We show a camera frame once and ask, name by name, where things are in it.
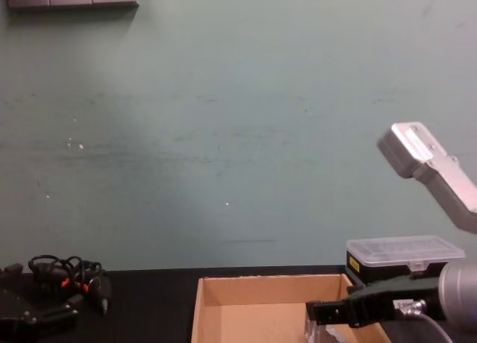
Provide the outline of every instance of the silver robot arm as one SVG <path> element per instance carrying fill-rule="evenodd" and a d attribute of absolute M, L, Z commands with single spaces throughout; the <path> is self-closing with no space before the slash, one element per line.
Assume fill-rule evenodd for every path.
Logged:
<path fill-rule="evenodd" d="M 456 227 L 477 233 L 477 188 L 422 123 L 393 125 L 378 147 L 397 174 L 426 186 Z M 448 263 L 439 278 L 439 301 L 451 324 L 477 332 L 477 264 Z"/>

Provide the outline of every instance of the box lid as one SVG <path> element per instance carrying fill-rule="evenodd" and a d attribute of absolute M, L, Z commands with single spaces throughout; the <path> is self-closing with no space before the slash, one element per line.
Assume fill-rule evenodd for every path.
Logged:
<path fill-rule="evenodd" d="M 465 252 L 438 236 L 349 240 L 347 250 L 368 267 L 407 265 L 424 271 L 430 263 L 464 259 Z"/>

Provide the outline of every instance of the yellow label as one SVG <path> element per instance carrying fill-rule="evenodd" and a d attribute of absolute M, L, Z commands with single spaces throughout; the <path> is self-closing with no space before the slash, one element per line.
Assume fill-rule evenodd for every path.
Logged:
<path fill-rule="evenodd" d="M 356 272 L 359 273 L 359 263 L 358 263 L 358 261 L 356 261 L 355 259 L 350 257 L 350 265 L 351 265 L 351 267 L 353 267 L 356 270 Z"/>

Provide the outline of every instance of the cardboard box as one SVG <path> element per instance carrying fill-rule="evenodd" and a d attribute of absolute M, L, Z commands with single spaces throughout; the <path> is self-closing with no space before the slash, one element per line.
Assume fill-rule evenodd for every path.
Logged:
<path fill-rule="evenodd" d="M 350 285 L 344 274 L 203 278 L 192 343 L 305 343 L 305 302 L 340 300 Z M 379 324 L 335 329 L 349 343 L 390 343 Z"/>

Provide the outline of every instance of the teal wall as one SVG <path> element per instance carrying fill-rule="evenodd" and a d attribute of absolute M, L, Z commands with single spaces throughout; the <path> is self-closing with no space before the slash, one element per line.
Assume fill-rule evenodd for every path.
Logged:
<path fill-rule="evenodd" d="M 420 120 L 477 178 L 476 0 L 139 3 L 0 0 L 0 265 L 338 264 L 417 234 L 477 257 L 375 147 Z"/>

